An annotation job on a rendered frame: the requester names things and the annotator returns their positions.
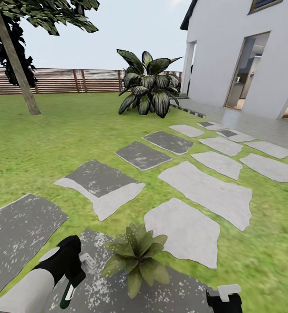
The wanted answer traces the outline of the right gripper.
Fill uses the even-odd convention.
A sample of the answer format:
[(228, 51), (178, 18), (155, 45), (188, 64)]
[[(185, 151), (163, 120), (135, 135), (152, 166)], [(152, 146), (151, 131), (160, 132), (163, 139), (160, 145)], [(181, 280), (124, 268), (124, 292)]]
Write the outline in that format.
[(208, 289), (206, 289), (206, 299), (208, 306), (213, 307), (214, 313), (227, 313), (227, 311), (233, 311), (236, 313), (242, 313), (242, 300), (237, 293), (228, 295), (229, 302), (222, 302), (220, 296), (210, 296)]

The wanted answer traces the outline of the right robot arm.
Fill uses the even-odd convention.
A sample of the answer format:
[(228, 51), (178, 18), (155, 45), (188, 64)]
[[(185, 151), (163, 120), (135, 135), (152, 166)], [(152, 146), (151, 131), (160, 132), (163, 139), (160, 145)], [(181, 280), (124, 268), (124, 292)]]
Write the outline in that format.
[(238, 293), (241, 292), (238, 284), (218, 286), (220, 296), (210, 296), (206, 289), (206, 299), (208, 306), (213, 307), (214, 313), (242, 313), (242, 300)]

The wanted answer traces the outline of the insectifuge atomizer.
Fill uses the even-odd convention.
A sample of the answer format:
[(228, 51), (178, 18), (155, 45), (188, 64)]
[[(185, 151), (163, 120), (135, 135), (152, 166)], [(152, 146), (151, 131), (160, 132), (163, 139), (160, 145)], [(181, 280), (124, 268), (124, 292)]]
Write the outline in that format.
[(74, 291), (75, 291), (75, 288), (72, 286), (70, 282), (68, 282), (68, 285), (66, 286), (62, 300), (60, 302), (60, 308), (66, 309), (70, 305), (70, 301), (73, 297)]

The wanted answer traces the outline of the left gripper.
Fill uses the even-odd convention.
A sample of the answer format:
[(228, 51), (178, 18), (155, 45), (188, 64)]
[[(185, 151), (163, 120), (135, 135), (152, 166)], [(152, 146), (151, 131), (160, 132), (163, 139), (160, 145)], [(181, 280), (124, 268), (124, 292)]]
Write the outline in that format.
[(72, 286), (76, 288), (86, 278), (86, 273), (81, 268), (81, 262), (78, 261), (73, 268), (67, 270), (65, 276), (69, 279)]

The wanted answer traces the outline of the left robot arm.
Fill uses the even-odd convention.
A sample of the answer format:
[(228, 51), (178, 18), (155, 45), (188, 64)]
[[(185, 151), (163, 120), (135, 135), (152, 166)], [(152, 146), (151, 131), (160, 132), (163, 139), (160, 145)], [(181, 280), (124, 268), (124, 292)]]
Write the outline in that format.
[(40, 313), (64, 274), (74, 288), (86, 278), (83, 265), (94, 274), (96, 261), (88, 253), (79, 256), (79, 250), (80, 243), (72, 235), (44, 254), (39, 264), (0, 298), (0, 313)]

